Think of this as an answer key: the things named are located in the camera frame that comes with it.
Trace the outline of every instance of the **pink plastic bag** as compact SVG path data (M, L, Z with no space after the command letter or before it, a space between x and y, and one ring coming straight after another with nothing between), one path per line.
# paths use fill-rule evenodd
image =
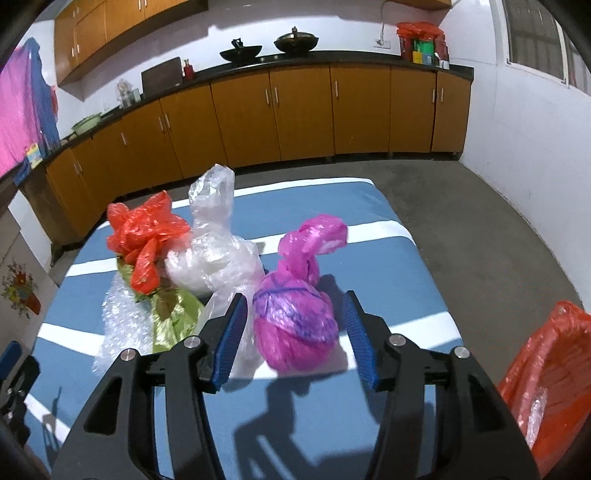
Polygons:
M315 255L346 244L347 226L332 215L307 220L280 240L283 258L253 298L256 346L271 368L308 371L326 361L335 347L339 328L332 303L314 288L320 279Z

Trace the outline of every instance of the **green plastic bag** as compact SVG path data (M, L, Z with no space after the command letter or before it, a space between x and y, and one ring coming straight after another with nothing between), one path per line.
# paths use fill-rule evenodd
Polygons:
M133 267L119 258L117 270L129 285ZM150 295L135 294L136 301L149 300L152 307L154 353L169 350L191 335L203 308L203 304L187 290L175 288L170 283L166 285L164 281L161 285Z

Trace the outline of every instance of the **red bag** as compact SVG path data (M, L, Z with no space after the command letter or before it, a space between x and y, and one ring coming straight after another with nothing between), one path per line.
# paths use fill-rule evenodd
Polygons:
M183 218L172 213L172 207L172 199L166 192L152 195L133 210L122 203L107 207L107 219L114 230L107 237L107 248L135 267L131 287L145 295L160 286L156 258L165 254L170 240L191 229Z
M420 40L433 40L443 35L443 30L429 22L401 22L396 24L397 34L403 38L418 38Z
M554 307L507 370L499 392L526 436L534 397L547 389L532 448L546 475L573 443L591 412L591 316L569 301Z

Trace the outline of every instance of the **white wall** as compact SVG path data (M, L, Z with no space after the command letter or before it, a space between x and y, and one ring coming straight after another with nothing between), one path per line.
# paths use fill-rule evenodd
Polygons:
M388 2L384 6L384 37L392 49L374 47L381 29L380 0L210 0L209 10L164 27L115 54L82 80L86 112L117 105L119 78L141 90L141 72L180 56L195 70L225 61L219 52L232 48L233 38L245 45L263 45L261 55L280 53L277 37L301 31L319 37L316 50L363 50L400 54L395 24L427 21L428 12Z
M530 223L591 309L591 98L506 64L501 0L460 0L441 27L452 62L475 68L462 162Z

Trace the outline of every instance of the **kitchen cabinet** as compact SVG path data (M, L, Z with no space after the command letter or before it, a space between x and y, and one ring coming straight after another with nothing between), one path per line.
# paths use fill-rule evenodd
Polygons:
M64 150L47 167L47 177L56 196L64 207L71 226L80 237L86 236L100 217L82 177L71 149Z
M126 143L138 162L137 186L155 187L183 178L173 144L165 129L160 102L152 102L126 114L123 119Z
M76 68L74 53L74 23L76 3L68 5L55 20L54 59L56 62L56 79L61 83Z
M335 152L387 152L390 136L390 67L331 65Z
M146 18L153 17L154 15L164 12L169 8L176 7L179 4L183 4L187 1L193 0L142 0L144 2L145 16Z
M77 64L83 63L107 43L105 4L100 4L82 18L74 28Z
M105 151L113 140L103 132L72 148L86 187L100 212L104 212L117 196L115 159Z
M392 68L390 152L431 151L436 74Z
M459 153L464 150L470 111L470 87L469 80L451 73L437 73L437 103L431 151Z
M212 95L231 167L281 159L268 72L212 82Z
M209 85L163 97L160 104L184 178L227 163Z
M106 0L105 23L107 41L144 21L143 2L141 0Z
M334 155L328 65L272 70L270 79L281 159Z
M92 12L105 0L74 0L72 3L76 4L76 23L82 20L86 15Z

